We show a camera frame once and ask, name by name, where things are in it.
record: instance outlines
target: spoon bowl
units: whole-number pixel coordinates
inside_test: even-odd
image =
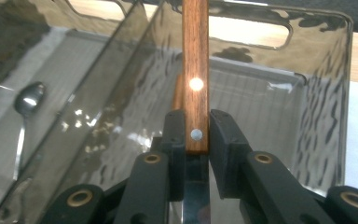
[[[46,87],[42,82],[36,82],[22,89],[14,101],[14,109],[22,116],[22,126],[19,135],[19,142],[17,144],[16,160],[14,162],[13,179],[16,181],[19,178],[22,164],[23,164],[23,150],[25,142],[25,129],[27,126],[27,119],[40,106],[40,102],[45,95]]]
[[[42,82],[31,84],[20,91],[14,102],[14,108],[23,117],[30,117],[40,105],[46,87]]]

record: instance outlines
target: plastic container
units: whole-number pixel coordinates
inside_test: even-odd
[[[180,9],[174,1],[161,3],[148,21],[142,6],[134,5],[1,209],[21,197],[23,215],[35,222],[57,194],[75,184],[108,189],[128,177],[136,155],[161,135],[171,110],[182,69]],[[351,19],[215,1],[210,16],[273,23],[289,33],[278,47],[211,38],[210,107],[230,113],[253,149],[277,155],[304,186],[324,192],[343,184]],[[220,201],[213,178],[211,183],[213,223],[241,223],[238,202]],[[180,219],[174,212],[172,217]]]

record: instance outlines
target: brass insert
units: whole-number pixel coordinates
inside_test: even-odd
[[[158,163],[161,160],[161,157],[157,154],[151,154],[144,158],[144,161],[150,164]]]
[[[358,193],[352,191],[344,191],[339,196],[344,200],[345,203],[358,208]]]
[[[92,192],[89,189],[80,189],[77,192],[71,194],[66,201],[71,207],[78,207],[91,201]]]
[[[262,154],[262,153],[257,154],[257,155],[255,155],[255,159],[257,161],[265,163],[265,164],[272,163],[272,158],[267,154]]]

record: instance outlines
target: spoon handle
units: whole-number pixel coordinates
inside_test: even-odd
[[[21,169],[22,169],[22,160],[23,160],[23,150],[24,150],[24,141],[25,141],[25,127],[26,127],[26,118],[23,118],[22,125],[20,129],[19,142],[17,144],[16,151],[16,160],[14,161],[14,174],[13,180],[19,178]]]

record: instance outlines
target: spoon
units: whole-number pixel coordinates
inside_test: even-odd
[[[31,84],[20,91],[14,101],[14,108],[22,116],[22,125],[20,130],[19,142],[17,144],[16,160],[14,163],[13,179],[19,178],[22,169],[25,128],[27,119],[36,111],[40,102],[43,100],[46,87],[42,82]]]

